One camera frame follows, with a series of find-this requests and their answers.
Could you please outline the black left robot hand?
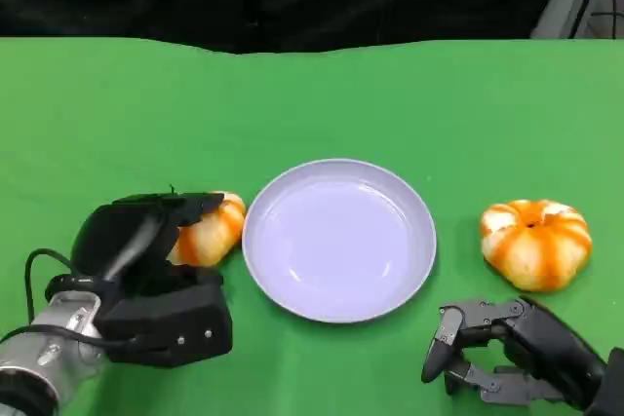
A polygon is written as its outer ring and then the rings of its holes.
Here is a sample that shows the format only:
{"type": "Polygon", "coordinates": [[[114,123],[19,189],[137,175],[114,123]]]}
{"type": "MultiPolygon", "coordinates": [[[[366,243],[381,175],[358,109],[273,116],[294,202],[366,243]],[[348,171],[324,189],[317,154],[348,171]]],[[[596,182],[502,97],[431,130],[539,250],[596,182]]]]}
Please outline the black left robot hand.
{"type": "Polygon", "coordinates": [[[219,283],[209,267],[182,266],[168,256],[180,230],[224,201],[222,192],[138,194],[98,207],[84,222],[70,260],[77,273],[123,296],[156,296],[219,283]]]}

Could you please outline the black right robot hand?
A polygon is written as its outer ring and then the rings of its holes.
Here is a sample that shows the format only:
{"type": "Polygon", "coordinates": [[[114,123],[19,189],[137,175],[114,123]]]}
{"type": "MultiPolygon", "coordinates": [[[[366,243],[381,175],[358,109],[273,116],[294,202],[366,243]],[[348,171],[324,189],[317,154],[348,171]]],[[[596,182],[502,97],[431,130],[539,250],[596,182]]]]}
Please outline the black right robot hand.
{"type": "Polygon", "coordinates": [[[528,406],[536,400],[590,407],[606,372],[605,361],[569,325],[537,301],[520,296],[505,303],[451,302],[439,308],[440,324],[422,367],[421,381],[444,377],[449,396],[472,389],[489,404],[528,406]],[[503,345],[508,365],[491,371],[464,351],[503,345]]]}

